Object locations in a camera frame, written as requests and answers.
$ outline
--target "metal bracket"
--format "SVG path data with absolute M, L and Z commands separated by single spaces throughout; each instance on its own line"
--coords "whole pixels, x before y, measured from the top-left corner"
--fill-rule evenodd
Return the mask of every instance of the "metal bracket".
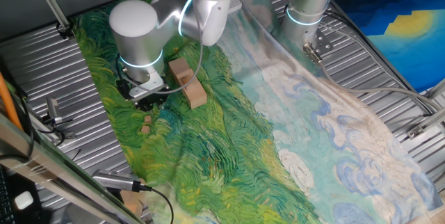
M 408 135 L 408 137 L 410 137 L 410 139 L 413 139 L 423 133 L 425 133 L 425 130 L 423 130 L 423 128 L 421 126 L 417 126 L 417 127 L 413 128 L 412 130 L 410 130 L 409 132 L 407 132 L 407 135 Z
M 317 54 L 322 56 L 323 54 L 327 54 L 334 46 L 332 46 L 331 42 L 326 38 L 326 36 L 321 33 L 320 29 L 317 29 L 316 32 L 316 44 L 314 44 L 314 49 Z
M 129 95 L 133 97 L 131 101 L 135 104 L 139 102 L 144 97 L 151 95 L 153 92 L 156 92 L 164 87 L 164 80 L 159 76 L 158 72 L 153 72 L 150 74 L 150 80 L 141 84 L 139 87 L 132 88 L 130 90 Z
M 57 99 L 47 97 L 47 106 L 48 106 L 48 121 L 51 121 L 52 124 L 58 125 L 63 122 L 62 114 L 58 108 Z

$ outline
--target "yellow pattern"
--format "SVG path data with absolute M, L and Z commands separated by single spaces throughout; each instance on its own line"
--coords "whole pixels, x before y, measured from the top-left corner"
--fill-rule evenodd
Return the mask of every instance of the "yellow pattern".
M 431 10 L 412 11 L 411 15 L 399 15 L 389 24 L 385 34 L 404 38 L 417 37 L 430 30 L 432 21 Z

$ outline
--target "orange object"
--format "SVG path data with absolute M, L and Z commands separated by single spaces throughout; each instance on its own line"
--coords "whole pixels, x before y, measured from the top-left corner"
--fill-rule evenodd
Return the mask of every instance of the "orange object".
M 9 89 L 6 86 L 5 79 L 3 78 L 3 75 L 1 75 L 1 73 L 0 73 L 0 96 L 3 100 L 3 103 L 5 104 L 9 120 L 23 131 L 23 127 L 22 124 L 20 123 L 19 116 L 17 115 L 17 112 L 15 110 L 13 99 L 11 97 L 11 94 L 9 93 Z

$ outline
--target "painted cloth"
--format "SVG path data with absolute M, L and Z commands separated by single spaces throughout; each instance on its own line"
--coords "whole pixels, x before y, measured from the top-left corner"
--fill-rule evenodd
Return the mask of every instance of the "painted cloth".
M 445 0 L 335 0 L 419 92 L 445 79 Z
M 268 32 L 280 39 L 279 30 L 264 29 L 243 2 L 218 44 L 204 49 L 197 77 L 208 102 L 194 110 L 181 93 L 150 112 L 119 94 L 108 26 L 117 2 L 76 20 L 126 158 L 167 195 L 175 223 L 406 223 L 440 206 L 432 183 L 380 119 L 303 67 L 310 62 L 290 55 Z M 195 70 L 199 45 L 176 35 L 164 53 L 166 63 L 184 57 Z M 165 79 L 174 84 L 171 74 Z M 153 119 L 148 134 L 140 131 L 146 115 Z M 147 200 L 155 223 L 168 223 L 164 200 Z

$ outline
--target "small wooden cube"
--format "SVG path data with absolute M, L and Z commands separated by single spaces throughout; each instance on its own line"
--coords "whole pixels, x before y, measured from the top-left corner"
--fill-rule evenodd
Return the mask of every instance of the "small wooden cube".
M 142 129 L 140 129 L 141 132 L 143 132 L 144 134 L 148 134 L 150 133 L 150 127 L 148 126 L 142 126 Z
M 144 122 L 147 124 L 151 124 L 152 123 L 152 117 L 150 115 L 146 115 L 144 118 Z

